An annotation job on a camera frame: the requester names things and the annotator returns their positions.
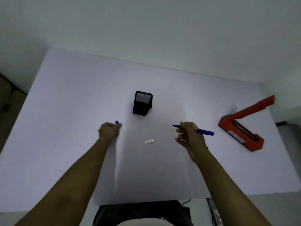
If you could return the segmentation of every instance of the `table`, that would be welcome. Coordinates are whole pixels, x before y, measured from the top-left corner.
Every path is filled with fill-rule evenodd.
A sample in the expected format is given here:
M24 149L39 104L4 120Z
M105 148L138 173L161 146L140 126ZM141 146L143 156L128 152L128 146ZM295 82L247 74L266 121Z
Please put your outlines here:
M147 116L132 113L136 91L153 94ZM206 143L247 195L293 192L301 183L269 109L240 122L265 139L250 152L218 122L264 96L260 86L144 64L48 50L0 155L0 212L31 209L97 140L104 122L123 123L90 205L209 197L172 124L215 132ZM145 144L145 140L155 139Z

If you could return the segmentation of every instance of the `white table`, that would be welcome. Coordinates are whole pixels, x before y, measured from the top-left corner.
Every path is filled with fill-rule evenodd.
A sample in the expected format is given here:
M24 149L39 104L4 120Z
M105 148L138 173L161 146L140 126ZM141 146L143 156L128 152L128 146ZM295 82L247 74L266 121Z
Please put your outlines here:
M145 117L132 113L138 90L153 94ZM116 120L123 126L91 205L209 197L198 168L174 140L171 125L180 121L215 132L206 143L245 194L298 191L269 109L240 121L265 139L259 151L218 127L222 116L263 98L253 83L50 49L0 155L0 212L31 209L92 146L100 125Z

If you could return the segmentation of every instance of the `blue marker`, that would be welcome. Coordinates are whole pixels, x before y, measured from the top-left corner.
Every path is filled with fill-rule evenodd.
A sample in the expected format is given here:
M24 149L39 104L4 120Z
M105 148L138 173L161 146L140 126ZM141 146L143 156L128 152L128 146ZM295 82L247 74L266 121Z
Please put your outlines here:
M176 127L176 128L183 128L181 125L173 124L173 126ZM194 130L197 133L201 133L203 135L214 136L214 132L206 131L206 130L203 130L203 129L195 129L195 128L194 128Z

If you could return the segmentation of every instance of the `forearm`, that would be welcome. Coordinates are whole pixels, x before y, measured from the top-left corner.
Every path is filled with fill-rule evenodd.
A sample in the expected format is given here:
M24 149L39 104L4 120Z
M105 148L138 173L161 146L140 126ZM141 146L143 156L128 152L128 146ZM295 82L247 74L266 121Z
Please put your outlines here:
M109 140L98 139L16 225L79 225L109 145Z
M208 150L197 164L225 225L270 225Z

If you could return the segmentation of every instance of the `white floor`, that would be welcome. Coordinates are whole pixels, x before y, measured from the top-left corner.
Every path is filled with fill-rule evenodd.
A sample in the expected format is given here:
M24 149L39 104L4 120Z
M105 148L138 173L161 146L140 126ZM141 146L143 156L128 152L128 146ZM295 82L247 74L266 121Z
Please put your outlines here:
M298 126L285 125L278 128L296 171L301 178L301 130ZM301 192L287 194L268 194L250 196L273 226L301 225ZM195 226L211 226L211 213L206 199L193 199L185 206L190 207L192 222ZM88 207L81 226L92 226L98 207ZM27 212L0 214L1 226L13 226Z

